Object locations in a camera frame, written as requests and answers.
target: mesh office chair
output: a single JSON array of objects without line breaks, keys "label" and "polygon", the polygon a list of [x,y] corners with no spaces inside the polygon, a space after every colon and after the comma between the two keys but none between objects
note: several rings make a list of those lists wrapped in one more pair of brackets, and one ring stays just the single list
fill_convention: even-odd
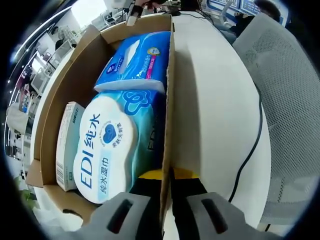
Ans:
[{"label": "mesh office chair", "polygon": [[320,176],[320,80],[296,38],[259,13],[233,44],[261,90],[271,180],[261,222],[293,224]]}]

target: plastic packaging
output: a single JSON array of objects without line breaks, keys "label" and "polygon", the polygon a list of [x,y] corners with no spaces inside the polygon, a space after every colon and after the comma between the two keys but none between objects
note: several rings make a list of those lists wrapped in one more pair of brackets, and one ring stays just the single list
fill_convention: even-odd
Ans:
[{"label": "plastic packaging", "polygon": [[92,100],[81,119],[73,165],[86,199],[102,204],[161,167],[165,105],[165,96],[154,90],[108,91]]},{"label": "plastic packaging", "polygon": [[159,31],[125,39],[102,71],[94,89],[98,92],[156,90],[165,94],[170,36],[169,31]]}]

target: white table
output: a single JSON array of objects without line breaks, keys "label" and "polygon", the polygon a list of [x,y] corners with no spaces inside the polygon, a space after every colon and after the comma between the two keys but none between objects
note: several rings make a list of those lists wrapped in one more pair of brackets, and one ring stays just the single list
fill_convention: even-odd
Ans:
[{"label": "white table", "polygon": [[[195,12],[184,13],[201,17]],[[208,192],[217,192],[228,199],[237,171],[258,134],[259,96],[243,62],[209,21],[182,14],[174,17],[173,22],[176,50],[173,164],[193,170]],[[59,67],[66,64],[66,59]],[[52,86],[51,80],[41,100]],[[42,106],[40,101],[32,133],[36,131]],[[31,136],[31,158],[34,143]],[[260,222],[266,204],[270,172],[271,148],[263,112],[259,144],[242,171],[232,201],[253,227]],[[170,211],[164,228],[165,239],[177,239]]]}]

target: black cable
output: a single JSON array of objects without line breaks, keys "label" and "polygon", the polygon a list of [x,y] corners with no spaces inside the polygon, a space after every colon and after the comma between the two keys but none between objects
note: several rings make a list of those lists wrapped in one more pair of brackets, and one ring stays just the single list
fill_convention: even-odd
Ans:
[{"label": "black cable", "polygon": [[240,175],[242,170],[244,169],[244,167],[246,166],[247,162],[250,160],[252,154],[254,153],[258,143],[259,143],[259,139],[261,136],[261,131],[262,131],[262,122],[263,122],[263,115],[262,115],[262,98],[261,98],[261,92],[260,89],[257,87],[256,84],[254,84],[256,87],[256,91],[259,94],[259,115],[260,115],[260,120],[259,120],[259,130],[258,130],[258,135],[256,136],[256,140],[254,142],[254,145],[251,149],[251,151],[249,152],[248,156],[246,157],[246,159],[244,160],[244,162],[242,163],[242,165],[240,166],[237,174],[236,174],[236,178],[235,178],[235,182],[234,182],[234,186],[233,186],[233,190],[231,193],[231,196],[229,198],[229,203],[231,203],[231,201],[234,199],[234,196],[236,194],[237,188],[238,188],[238,184],[239,184],[239,179],[240,179]]},{"label": "black cable", "polygon": [[124,9],[124,8],[122,8],[121,22],[123,22],[123,16],[124,16],[124,13],[125,13],[125,9]]},{"label": "black cable", "polygon": [[189,16],[192,16],[196,19],[206,19],[205,17],[200,17],[200,16],[193,16],[192,14],[189,14],[189,13],[180,13],[181,15],[189,15]]},{"label": "black cable", "polygon": [[181,8],[181,6],[161,5],[161,7]]},{"label": "black cable", "polygon": [[207,17],[210,19],[212,25],[214,26],[214,25],[215,25],[214,20],[211,18],[211,16],[210,16],[208,13],[202,11],[202,7],[201,7],[201,5],[200,5],[200,2],[197,1],[197,3],[198,3],[198,6],[199,6],[199,11],[200,11],[202,14],[199,13],[199,12],[198,12],[198,13],[199,13],[200,15],[204,16],[204,17],[207,16]]},{"label": "black cable", "polygon": [[265,228],[265,232],[268,232],[268,230],[269,230],[269,228],[270,228],[270,226],[271,226],[271,224],[268,224],[267,226],[266,226],[266,228]]}]

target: white tissue box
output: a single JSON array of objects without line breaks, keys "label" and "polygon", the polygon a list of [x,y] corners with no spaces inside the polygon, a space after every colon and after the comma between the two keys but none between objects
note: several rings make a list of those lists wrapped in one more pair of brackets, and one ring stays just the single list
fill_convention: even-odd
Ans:
[{"label": "white tissue box", "polygon": [[79,142],[81,117],[85,109],[71,101],[64,109],[55,155],[56,182],[64,190],[76,189],[73,168]]}]

